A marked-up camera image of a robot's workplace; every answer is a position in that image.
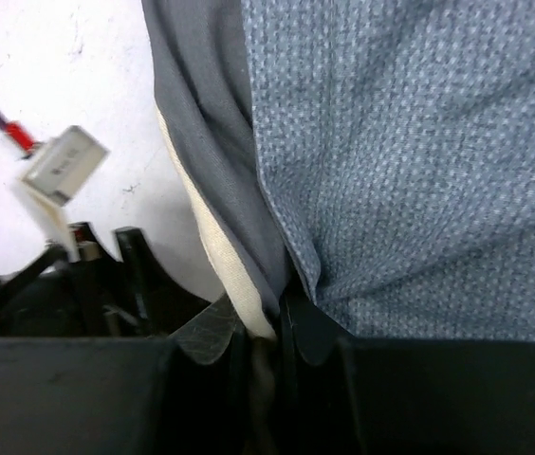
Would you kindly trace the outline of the blue grey pillowcase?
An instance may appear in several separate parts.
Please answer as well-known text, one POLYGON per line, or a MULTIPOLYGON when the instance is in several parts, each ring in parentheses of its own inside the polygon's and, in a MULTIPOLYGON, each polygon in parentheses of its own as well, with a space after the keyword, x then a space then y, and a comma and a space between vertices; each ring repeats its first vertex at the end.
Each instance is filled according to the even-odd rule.
POLYGON ((146 1, 167 147, 256 337, 535 341, 535 1, 146 1))

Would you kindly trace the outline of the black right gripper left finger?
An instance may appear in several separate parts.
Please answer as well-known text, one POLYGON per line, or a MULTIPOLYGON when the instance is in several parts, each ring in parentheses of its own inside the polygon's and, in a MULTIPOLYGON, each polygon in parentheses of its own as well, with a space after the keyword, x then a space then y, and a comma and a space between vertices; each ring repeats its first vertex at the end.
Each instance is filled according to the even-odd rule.
POLYGON ((213 303, 172 340, 167 452, 241 453, 248 429, 249 341, 231 303, 213 303))

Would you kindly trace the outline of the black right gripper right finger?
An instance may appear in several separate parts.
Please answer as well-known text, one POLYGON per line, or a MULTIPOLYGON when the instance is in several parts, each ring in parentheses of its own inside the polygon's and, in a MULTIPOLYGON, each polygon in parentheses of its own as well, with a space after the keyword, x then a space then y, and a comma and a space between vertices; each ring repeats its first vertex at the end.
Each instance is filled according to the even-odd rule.
POLYGON ((281 300, 283 440, 290 454, 365 454, 365 365, 359 344, 291 292, 281 300))

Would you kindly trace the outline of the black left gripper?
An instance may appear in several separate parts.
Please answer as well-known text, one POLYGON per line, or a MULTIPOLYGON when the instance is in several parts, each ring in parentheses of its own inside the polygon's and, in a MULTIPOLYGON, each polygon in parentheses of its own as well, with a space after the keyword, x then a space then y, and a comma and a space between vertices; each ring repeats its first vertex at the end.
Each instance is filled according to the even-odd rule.
POLYGON ((69 227, 80 258, 53 241, 0 276, 0 337, 166 337, 209 306, 162 267, 137 227, 115 230, 115 258, 88 223, 69 227))

